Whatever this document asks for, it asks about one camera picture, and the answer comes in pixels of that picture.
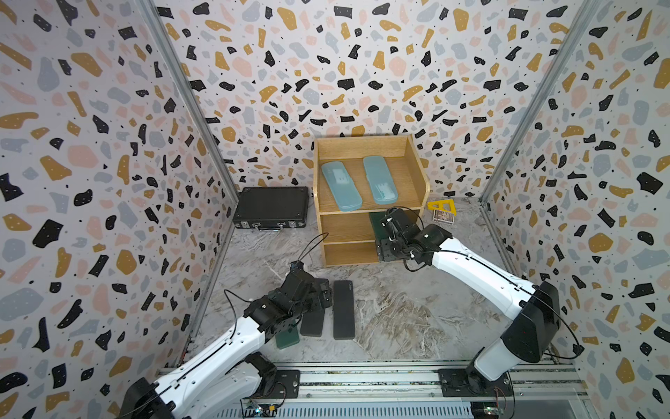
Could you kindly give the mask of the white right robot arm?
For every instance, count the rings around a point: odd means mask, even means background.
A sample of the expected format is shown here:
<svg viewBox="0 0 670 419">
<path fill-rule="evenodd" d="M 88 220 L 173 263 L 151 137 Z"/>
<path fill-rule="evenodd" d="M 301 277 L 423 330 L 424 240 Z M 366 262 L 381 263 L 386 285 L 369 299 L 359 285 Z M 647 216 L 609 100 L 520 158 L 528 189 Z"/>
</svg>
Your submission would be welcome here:
<svg viewBox="0 0 670 419">
<path fill-rule="evenodd" d="M 465 368 L 464 386 L 483 393 L 521 362 L 538 363 L 560 329 L 558 290 L 537 286 L 474 253 L 438 225 L 420 227 L 401 208 L 379 221 L 385 233 L 377 240 L 380 260 L 409 261 L 433 267 L 462 281 L 491 302 L 511 324 Z"/>
</svg>

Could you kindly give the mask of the light blue pencil case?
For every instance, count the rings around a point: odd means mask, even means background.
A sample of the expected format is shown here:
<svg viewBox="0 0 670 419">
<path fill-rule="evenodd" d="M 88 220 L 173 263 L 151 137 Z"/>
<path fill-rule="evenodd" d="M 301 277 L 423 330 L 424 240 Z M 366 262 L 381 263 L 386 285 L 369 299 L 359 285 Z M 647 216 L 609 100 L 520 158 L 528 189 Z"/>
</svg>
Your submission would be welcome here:
<svg viewBox="0 0 670 419">
<path fill-rule="evenodd" d="M 321 171 L 341 211 L 357 211 L 361 208 L 362 197 L 343 162 L 324 163 Z"/>
<path fill-rule="evenodd" d="M 386 159 L 380 155 L 368 156 L 363 159 L 363 164 L 366 179 L 376 204 L 396 203 L 399 194 Z"/>
</svg>

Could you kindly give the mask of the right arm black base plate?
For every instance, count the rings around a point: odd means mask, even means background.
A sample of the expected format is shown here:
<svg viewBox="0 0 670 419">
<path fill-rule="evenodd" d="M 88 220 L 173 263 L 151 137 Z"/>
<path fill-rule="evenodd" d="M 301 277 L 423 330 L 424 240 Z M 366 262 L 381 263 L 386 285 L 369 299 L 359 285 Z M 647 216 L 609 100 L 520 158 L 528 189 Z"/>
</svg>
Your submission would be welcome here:
<svg viewBox="0 0 670 419">
<path fill-rule="evenodd" d="M 437 373 L 443 397 L 513 396 L 511 379 L 506 374 L 490 382 L 469 368 L 442 368 Z"/>
</svg>

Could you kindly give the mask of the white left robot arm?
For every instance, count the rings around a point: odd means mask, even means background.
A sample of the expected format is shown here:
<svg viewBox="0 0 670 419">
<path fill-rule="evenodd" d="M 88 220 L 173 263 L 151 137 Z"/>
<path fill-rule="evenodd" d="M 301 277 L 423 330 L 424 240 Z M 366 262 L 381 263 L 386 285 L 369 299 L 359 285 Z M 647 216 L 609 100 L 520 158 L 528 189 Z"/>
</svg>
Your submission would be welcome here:
<svg viewBox="0 0 670 419">
<path fill-rule="evenodd" d="M 247 303 L 233 326 L 206 349 L 154 382 L 127 390 L 122 418 L 203 418 L 245 398 L 288 396 L 261 348 L 310 313 L 331 307 L 333 291 L 296 262 L 278 288 Z"/>
</svg>

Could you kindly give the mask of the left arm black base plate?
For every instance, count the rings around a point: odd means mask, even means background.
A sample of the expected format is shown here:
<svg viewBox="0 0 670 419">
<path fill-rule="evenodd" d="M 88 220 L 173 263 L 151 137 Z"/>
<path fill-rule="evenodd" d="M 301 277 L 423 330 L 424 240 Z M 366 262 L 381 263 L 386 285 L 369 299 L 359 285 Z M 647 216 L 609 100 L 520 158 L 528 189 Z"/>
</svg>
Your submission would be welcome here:
<svg viewBox="0 0 670 419">
<path fill-rule="evenodd" d="M 298 369 L 281 369 L 261 375 L 258 389 L 252 399 L 297 399 L 301 372 Z"/>
</svg>

